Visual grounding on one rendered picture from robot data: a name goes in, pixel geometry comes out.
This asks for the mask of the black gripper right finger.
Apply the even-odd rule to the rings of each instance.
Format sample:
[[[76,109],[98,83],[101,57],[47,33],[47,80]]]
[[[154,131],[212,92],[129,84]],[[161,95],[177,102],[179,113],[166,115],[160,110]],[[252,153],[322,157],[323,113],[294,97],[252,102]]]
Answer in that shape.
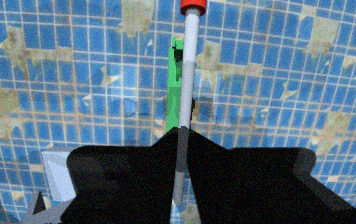
[[[201,224],[228,224],[247,174],[314,169],[309,148],[244,147],[226,149],[189,129],[187,166]]]

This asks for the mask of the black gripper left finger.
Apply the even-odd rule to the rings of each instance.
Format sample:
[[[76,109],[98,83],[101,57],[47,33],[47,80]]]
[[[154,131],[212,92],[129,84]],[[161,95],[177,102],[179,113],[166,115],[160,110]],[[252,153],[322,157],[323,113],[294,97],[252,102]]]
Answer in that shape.
[[[157,192],[158,222],[170,224],[177,161],[178,127],[150,147],[85,145],[67,156],[75,195],[82,189]]]

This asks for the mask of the grey metal pin with red head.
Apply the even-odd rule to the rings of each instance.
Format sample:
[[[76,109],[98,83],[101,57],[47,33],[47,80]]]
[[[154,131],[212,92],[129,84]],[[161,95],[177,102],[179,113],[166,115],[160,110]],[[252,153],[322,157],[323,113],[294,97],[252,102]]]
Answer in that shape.
[[[178,146],[174,184],[174,204],[183,200],[188,138],[192,108],[194,76],[198,46],[200,16],[206,13],[207,0],[181,0],[180,12],[185,16],[181,75]]]

